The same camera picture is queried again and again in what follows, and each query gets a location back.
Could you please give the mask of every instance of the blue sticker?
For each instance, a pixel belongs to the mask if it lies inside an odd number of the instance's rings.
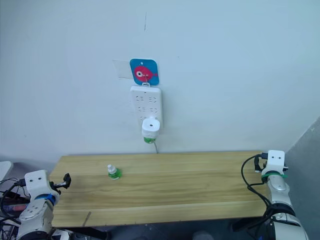
[[[157,63],[151,59],[136,59],[130,61],[133,79],[136,84],[148,82],[150,85],[159,84]]]

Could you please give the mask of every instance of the wooden table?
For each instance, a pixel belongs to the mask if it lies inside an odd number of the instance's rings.
[[[53,226],[87,227],[261,216],[263,201],[247,190],[240,174],[244,160],[258,152],[197,152],[63,156],[50,180],[65,173]],[[111,180],[107,165],[122,170]],[[245,176],[261,181],[249,162]],[[256,187],[266,194],[265,186]]]

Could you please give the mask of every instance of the power strip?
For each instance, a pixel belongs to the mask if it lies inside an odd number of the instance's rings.
[[[153,117],[160,122],[160,128],[162,128],[162,93],[160,88],[132,86],[130,92],[139,126],[142,126],[144,119]]]

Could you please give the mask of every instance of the white wall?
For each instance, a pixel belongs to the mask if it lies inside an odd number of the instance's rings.
[[[319,116],[318,1],[2,0],[0,8],[3,159],[51,170],[62,155],[153,153],[134,118],[134,82],[117,79],[112,59],[157,61],[160,152],[286,151]]]

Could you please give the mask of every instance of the power cord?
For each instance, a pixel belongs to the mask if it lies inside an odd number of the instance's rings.
[[[255,159],[255,158],[259,158],[261,156],[261,154],[257,154],[257,155],[254,155],[254,156],[251,156],[249,157],[247,160],[245,160],[241,166],[241,176],[242,176],[242,179],[243,181],[245,182],[246,184],[246,188],[253,192],[254,194],[258,195],[262,201],[264,202],[265,206],[268,207],[269,205],[271,205],[271,202],[269,201],[268,198],[266,198],[265,196],[263,196],[261,193],[257,192],[252,186],[257,186],[257,185],[263,185],[265,184],[264,182],[259,182],[259,183],[252,183],[252,184],[249,184],[248,181],[246,180],[245,178],[245,175],[244,175],[244,167],[245,165],[247,164],[247,162],[249,162],[251,159]]]
[[[4,180],[1,180],[0,181],[0,185],[1,184],[3,184],[3,183],[5,183],[6,181],[14,181],[14,182],[18,182],[18,179],[17,178],[15,178],[15,177],[11,177],[11,178],[8,178],[8,179],[4,179]]]
[[[154,144],[155,152],[158,154],[159,151],[158,151],[158,147],[157,147],[156,141],[154,141],[153,144]]]
[[[2,195],[1,201],[0,201],[0,209],[1,209],[2,213],[4,214],[4,218],[7,218],[7,220],[13,221],[16,224],[21,224],[21,222],[16,220],[16,217],[10,216],[7,213],[7,211],[4,208],[4,202],[5,202],[5,198],[11,192],[12,189],[14,189],[15,187],[24,187],[25,185],[26,185],[25,179],[20,179],[20,180],[15,181],[15,183],[7,191],[4,192],[4,194]]]
[[[11,229],[10,230],[4,230],[4,226],[10,226]],[[2,240],[10,240],[12,236],[17,236],[14,234],[15,228],[17,228],[17,226],[12,225],[12,224],[8,224],[8,223],[0,223],[0,233],[1,233],[1,239]]]
[[[20,186],[19,189],[22,189],[22,190],[23,190],[23,195],[24,195],[26,198],[31,198],[30,194],[29,194],[29,196],[26,194],[25,188],[24,188],[23,186]]]

